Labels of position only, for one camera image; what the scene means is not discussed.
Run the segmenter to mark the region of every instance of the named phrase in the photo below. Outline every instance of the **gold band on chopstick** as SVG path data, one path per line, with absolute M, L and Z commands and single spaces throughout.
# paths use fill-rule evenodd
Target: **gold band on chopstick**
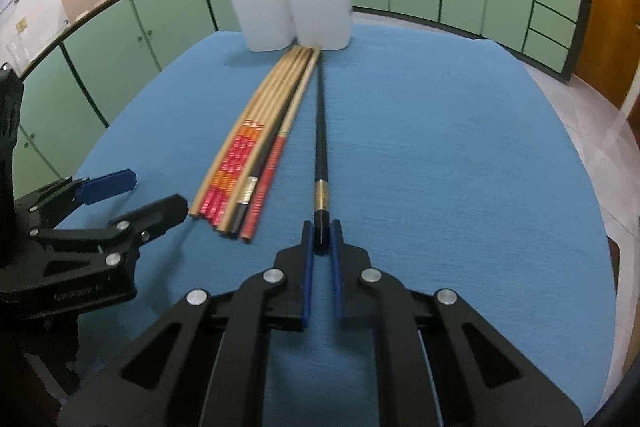
M 329 182 L 318 180 L 314 185 L 314 211 L 329 210 Z

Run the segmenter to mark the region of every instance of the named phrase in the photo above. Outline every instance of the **table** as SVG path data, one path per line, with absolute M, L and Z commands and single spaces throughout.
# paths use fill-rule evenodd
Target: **table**
M 130 168 L 138 187 L 63 226 L 192 198 L 280 54 L 219 32 L 181 55 L 78 172 Z M 526 70 L 491 41 L 373 25 L 325 57 L 331 213 L 345 240 L 408 288 L 458 291 L 591 417 L 614 336 L 607 238 L 580 158 Z M 313 211 L 314 126 L 312 84 L 251 245 L 188 218 L 142 248 L 138 296 L 80 318 L 83 379 L 192 288 L 232 290 L 297 244 Z M 335 327 L 329 258 L 313 278 L 308 330 L 272 335 L 264 425 L 376 425 L 371 335 Z

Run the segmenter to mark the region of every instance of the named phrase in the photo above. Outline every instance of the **metal screw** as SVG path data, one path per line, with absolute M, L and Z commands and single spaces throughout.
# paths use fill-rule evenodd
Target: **metal screw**
M 382 272 L 378 268 L 366 268 L 360 274 L 366 282 L 378 282 L 382 279 Z
M 122 260 L 122 256 L 119 252 L 110 253 L 104 260 L 107 266 L 116 266 Z
M 458 300 L 458 295 L 453 290 L 449 290 L 448 288 L 444 288 L 444 290 L 440 290 L 436 295 L 438 301 L 442 304 L 455 304 Z
M 199 306 L 207 300 L 207 292 L 204 290 L 196 289 L 187 293 L 187 302 L 193 306 Z
M 267 282 L 275 284 L 276 282 L 280 282 L 284 279 L 284 273 L 282 270 L 277 268 L 270 268 L 262 274 L 262 278 Z

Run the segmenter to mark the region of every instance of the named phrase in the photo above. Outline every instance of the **tiled floor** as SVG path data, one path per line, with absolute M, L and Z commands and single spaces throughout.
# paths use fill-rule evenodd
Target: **tiled floor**
M 436 31 L 419 24 L 355 13 L 355 22 Z M 640 285 L 640 150 L 626 119 L 577 76 L 564 85 L 525 64 L 574 142 L 591 178 L 607 235 L 620 247 L 616 334 L 604 402 L 623 374 Z

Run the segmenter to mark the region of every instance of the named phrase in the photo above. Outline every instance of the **electrical outlet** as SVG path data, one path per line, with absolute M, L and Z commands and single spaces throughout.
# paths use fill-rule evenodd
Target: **electrical outlet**
M 27 17 L 23 17 L 16 23 L 15 30 L 18 33 L 22 33 L 26 29 L 26 27 L 27 27 Z

